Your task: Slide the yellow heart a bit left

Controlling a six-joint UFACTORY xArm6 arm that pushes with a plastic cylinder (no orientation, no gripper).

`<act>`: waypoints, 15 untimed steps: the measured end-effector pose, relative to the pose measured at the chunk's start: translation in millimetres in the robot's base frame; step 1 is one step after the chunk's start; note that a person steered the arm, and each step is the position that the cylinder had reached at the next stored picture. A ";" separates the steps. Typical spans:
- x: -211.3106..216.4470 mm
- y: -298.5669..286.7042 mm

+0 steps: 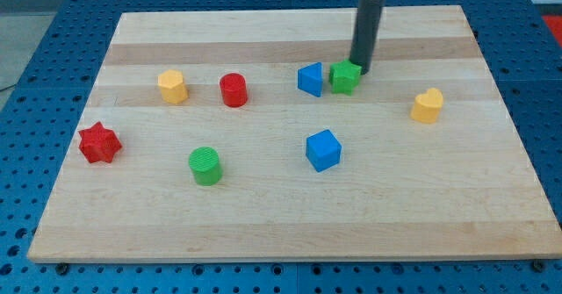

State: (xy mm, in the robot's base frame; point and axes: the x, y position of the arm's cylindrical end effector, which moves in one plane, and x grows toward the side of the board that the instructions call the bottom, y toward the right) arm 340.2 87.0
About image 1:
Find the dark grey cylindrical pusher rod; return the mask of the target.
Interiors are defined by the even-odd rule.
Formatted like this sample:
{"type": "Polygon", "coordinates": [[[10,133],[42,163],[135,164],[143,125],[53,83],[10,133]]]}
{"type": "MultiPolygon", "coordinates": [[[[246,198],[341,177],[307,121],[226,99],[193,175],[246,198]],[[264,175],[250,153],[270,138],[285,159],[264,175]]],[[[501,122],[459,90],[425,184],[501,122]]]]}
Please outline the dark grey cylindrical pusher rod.
{"type": "Polygon", "coordinates": [[[371,68],[384,6],[385,0],[358,0],[349,61],[361,68],[362,75],[371,68]]]}

